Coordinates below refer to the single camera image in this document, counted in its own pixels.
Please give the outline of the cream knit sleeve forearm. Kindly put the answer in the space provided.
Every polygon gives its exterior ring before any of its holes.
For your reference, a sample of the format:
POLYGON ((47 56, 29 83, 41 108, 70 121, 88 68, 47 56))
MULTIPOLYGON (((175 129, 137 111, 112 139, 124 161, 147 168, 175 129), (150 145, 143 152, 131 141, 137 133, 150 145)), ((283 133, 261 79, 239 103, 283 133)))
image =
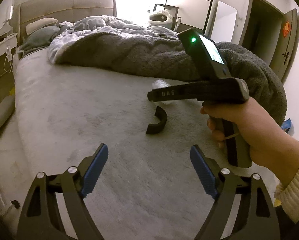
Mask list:
POLYGON ((276 187, 274 196, 280 201, 287 216, 297 223, 299 221, 299 169, 286 188, 282 184, 276 187))

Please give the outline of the person's right hand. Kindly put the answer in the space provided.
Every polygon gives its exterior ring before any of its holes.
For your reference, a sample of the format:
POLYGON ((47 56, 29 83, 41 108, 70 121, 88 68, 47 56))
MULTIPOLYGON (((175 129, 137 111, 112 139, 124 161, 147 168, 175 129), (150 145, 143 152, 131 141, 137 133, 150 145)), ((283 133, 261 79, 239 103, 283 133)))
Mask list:
POLYGON ((270 114, 252 97, 241 105, 217 105, 203 102, 201 114, 210 116, 207 126, 218 142, 225 135, 216 129, 216 119, 237 125, 240 135, 250 145, 250 158, 268 168, 287 187, 299 169, 299 141, 284 132, 270 114))

